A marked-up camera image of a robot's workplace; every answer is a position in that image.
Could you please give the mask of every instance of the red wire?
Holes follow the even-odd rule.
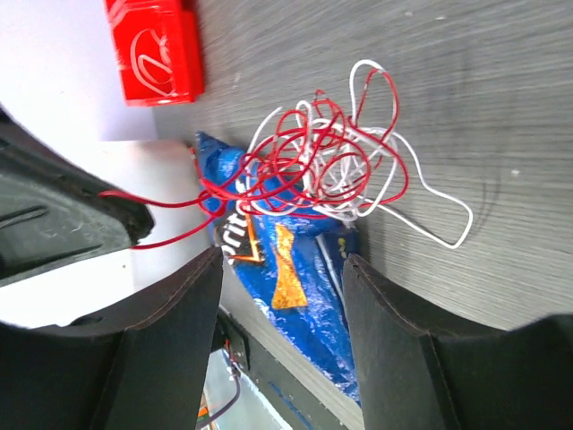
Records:
[[[278,120],[275,133],[259,143],[251,153],[244,154],[239,159],[239,166],[236,172],[221,185],[217,185],[212,181],[209,181],[209,179],[203,175],[199,168],[197,157],[195,156],[194,165],[200,182],[205,188],[199,193],[196,199],[188,202],[165,203],[146,199],[121,190],[104,191],[100,193],[99,196],[123,198],[167,209],[198,205],[207,215],[206,221],[182,235],[172,237],[155,244],[137,245],[134,246],[133,249],[151,249],[159,246],[170,245],[186,237],[192,236],[196,232],[207,227],[216,218],[224,215],[229,202],[236,202],[241,211],[255,216],[261,215],[262,213],[261,211],[254,209],[250,202],[262,203],[267,208],[266,211],[274,213],[281,213],[292,208],[299,210],[310,209],[318,205],[326,204],[342,205],[352,202],[364,192],[372,173],[381,166],[383,160],[382,155],[380,155],[375,163],[370,161],[364,149],[357,142],[347,137],[346,133],[348,128],[350,128],[354,133],[377,142],[391,155],[391,157],[398,161],[398,164],[404,173],[404,184],[402,189],[397,194],[380,202],[380,204],[394,202],[406,193],[409,186],[409,176],[407,173],[406,163],[387,143],[388,137],[396,127],[396,122],[398,120],[399,100],[396,85],[392,81],[390,75],[386,72],[382,72],[381,75],[390,86],[393,98],[392,101],[394,103],[394,115],[390,121],[389,128],[380,138],[358,128],[358,120],[363,111],[368,87],[372,77],[376,73],[380,72],[381,71],[378,69],[373,69],[368,73],[354,124],[352,121],[346,120],[342,109],[331,99],[326,97],[324,91],[316,90],[311,104],[312,109],[316,111],[320,118],[324,118],[321,107],[328,107],[331,117],[329,124],[324,127],[311,128],[309,126],[310,112],[304,112],[303,110],[298,109],[288,110]],[[291,129],[283,129],[287,119],[290,119],[293,116],[299,118],[300,126]],[[334,128],[334,124],[338,120],[341,120],[342,123],[341,130]],[[342,151],[342,147],[345,145],[347,149]],[[321,171],[315,172],[312,165],[319,156],[319,153],[325,150],[330,150],[331,156],[329,156],[327,160],[321,159]],[[340,186],[339,191],[330,191],[330,189],[336,184],[331,181],[329,182],[326,175],[345,158],[353,158],[356,166],[359,166],[358,163],[361,165],[363,164],[365,166],[365,172],[350,183]],[[300,184],[305,177],[311,180],[312,189],[310,190],[297,188],[297,185]],[[250,182],[253,181],[254,184],[249,184],[249,188],[241,193],[228,191],[227,188],[240,178],[249,178]],[[269,190],[265,184],[267,184],[272,178],[276,178],[279,185],[278,187]],[[286,198],[284,193],[288,193],[290,197]],[[209,198],[220,200],[220,205],[215,211],[210,211],[205,207],[205,203]],[[369,205],[369,203],[363,203],[360,207],[366,207]],[[312,214],[297,212],[293,213],[292,216],[304,219],[327,218],[326,215],[319,213]]]

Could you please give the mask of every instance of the blue plastic package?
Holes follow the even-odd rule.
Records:
[[[244,151],[205,133],[198,133],[197,137],[203,175],[215,184],[224,184],[239,168]],[[269,181],[265,186],[272,190],[278,183]],[[237,183],[230,184],[227,190],[236,193]],[[288,197],[288,192],[281,194],[283,199]],[[216,211],[220,205],[215,198],[205,204],[210,211]],[[235,203],[230,202],[227,213],[210,226],[210,233],[277,330],[343,393],[359,401],[341,278],[344,260],[358,252],[357,233],[335,219],[296,217],[310,212],[304,209],[290,216],[249,216],[237,211]],[[291,239],[286,242],[286,256],[284,250],[281,254],[285,242],[278,245],[278,235]],[[289,264],[294,270],[281,272],[278,255],[291,259]],[[308,305],[274,309],[271,303],[279,279],[300,284]]]

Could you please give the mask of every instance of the wire bundle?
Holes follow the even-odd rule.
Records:
[[[355,75],[357,70],[369,65],[369,72],[363,93],[356,105]],[[392,118],[388,128],[359,125],[360,115],[366,101],[368,86],[372,78],[380,74],[388,83],[393,101]],[[236,202],[236,208],[251,215],[287,216],[319,219],[330,217],[351,222],[365,217],[376,208],[381,208],[401,219],[408,226],[450,249],[458,248],[466,239],[473,222],[471,209],[456,197],[431,188],[423,179],[420,162],[409,142],[394,131],[399,115],[398,92],[390,75],[376,62],[357,62],[349,79],[352,115],[345,117],[342,109],[323,91],[317,90],[312,102],[301,100],[294,109],[286,111],[279,118],[275,133],[260,140],[267,123],[278,114],[282,107],[271,112],[255,132],[247,152],[241,157],[239,169],[221,185],[209,181],[195,165],[204,190],[197,199],[189,202],[154,202],[117,190],[106,191],[100,196],[123,197],[136,202],[147,203],[162,208],[181,208],[199,205],[208,219],[197,228],[151,245],[137,245],[136,249],[168,245],[191,236],[227,210],[228,202]],[[287,128],[288,120],[295,120],[296,126]],[[418,176],[423,187],[429,192],[461,205],[468,213],[466,228],[455,244],[443,241],[428,230],[387,206],[401,198],[410,184],[405,161],[398,153],[402,143],[412,155]],[[369,198],[372,174],[389,160],[389,173],[375,197]],[[400,190],[388,196],[388,190],[397,171],[401,170],[403,183]],[[235,184],[236,193],[227,188]],[[219,199],[215,211],[206,208],[210,197]]]

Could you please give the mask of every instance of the gray wooden table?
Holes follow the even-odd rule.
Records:
[[[372,263],[503,329],[573,312],[573,2],[203,0],[199,12],[207,92],[193,105],[157,108],[162,137],[201,129],[245,145],[272,109],[317,88],[348,108],[350,67],[372,58],[396,81],[398,131],[427,181],[476,215],[467,242],[450,251],[375,212],[359,226]],[[363,124],[386,125],[389,106],[388,91],[373,85]],[[396,208],[451,240],[465,222],[416,177]],[[236,299],[243,293],[227,287],[224,303],[254,330],[264,326],[248,297]],[[349,408],[355,416],[341,419],[360,428]]]

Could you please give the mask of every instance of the red plastic container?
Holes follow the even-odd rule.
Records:
[[[129,106],[189,103],[204,92],[195,14],[181,0],[106,0]]]

